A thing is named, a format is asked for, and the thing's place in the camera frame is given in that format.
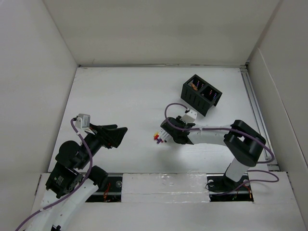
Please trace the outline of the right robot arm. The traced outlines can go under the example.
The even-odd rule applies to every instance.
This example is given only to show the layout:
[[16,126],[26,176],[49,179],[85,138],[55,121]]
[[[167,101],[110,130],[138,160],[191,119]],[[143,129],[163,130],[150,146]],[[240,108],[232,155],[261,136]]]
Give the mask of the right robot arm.
[[207,184],[208,189],[215,193],[226,193],[239,187],[244,181],[244,173],[257,165],[266,144],[264,137],[241,120],[215,129],[184,122],[181,116],[168,117],[162,122],[161,129],[177,144],[215,144],[229,149],[234,159],[222,179]]

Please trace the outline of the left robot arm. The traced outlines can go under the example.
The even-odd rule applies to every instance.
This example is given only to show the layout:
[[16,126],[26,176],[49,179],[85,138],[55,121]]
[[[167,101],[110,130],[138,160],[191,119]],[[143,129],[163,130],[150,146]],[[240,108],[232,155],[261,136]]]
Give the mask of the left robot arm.
[[28,231],[64,231],[77,210],[96,191],[106,188],[108,173],[93,164],[94,155],[102,148],[117,148],[127,127],[116,124],[97,126],[90,122],[84,126],[72,118],[71,127],[81,144],[66,141],[56,156],[56,165],[45,184],[40,209],[19,224],[26,223]]

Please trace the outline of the black two-compartment pen holder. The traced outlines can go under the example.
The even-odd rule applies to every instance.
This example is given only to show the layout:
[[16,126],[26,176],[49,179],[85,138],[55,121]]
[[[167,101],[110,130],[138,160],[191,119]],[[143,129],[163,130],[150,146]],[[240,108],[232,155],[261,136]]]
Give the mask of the black two-compartment pen holder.
[[[194,84],[198,91],[195,91],[191,84]],[[206,116],[212,106],[217,106],[221,96],[221,91],[195,74],[182,85],[180,98],[195,111]]]

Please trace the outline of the aluminium rail right side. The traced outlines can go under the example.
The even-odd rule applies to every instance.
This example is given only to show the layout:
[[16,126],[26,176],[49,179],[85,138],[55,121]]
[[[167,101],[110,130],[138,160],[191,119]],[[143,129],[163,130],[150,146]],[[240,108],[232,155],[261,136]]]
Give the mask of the aluminium rail right side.
[[[266,128],[266,125],[265,125],[265,122],[264,122],[264,119],[263,119],[263,116],[262,116],[262,113],[261,113],[261,110],[260,110],[260,107],[259,107],[259,104],[258,104],[258,101],[257,101],[255,91],[253,89],[252,82],[250,80],[250,76],[249,76],[246,65],[240,66],[240,72],[241,72],[241,75],[242,75],[244,86],[246,88],[248,99],[249,99],[251,107],[252,107],[252,111],[253,111],[253,114],[254,114],[254,117],[255,117],[255,120],[256,120],[256,123],[257,123],[258,131],[265,138],[265,140],[267,142],[266,143],[267,147],[274,153],[274,150],[273,150],[272,145],[271,145],[270,137],[269,137],[269,134],[267,132],[267,128]],[[264,155],[266,160],[270,159],[270,154],[268,153],[268,151],[264,150],[263,155]],[[279,165],[278,165],[276,158],[271,163],[268,163],[267,166],[268,166],[269,171],[275,171],[275,172],[280,171],[280,168],[279,168]]]

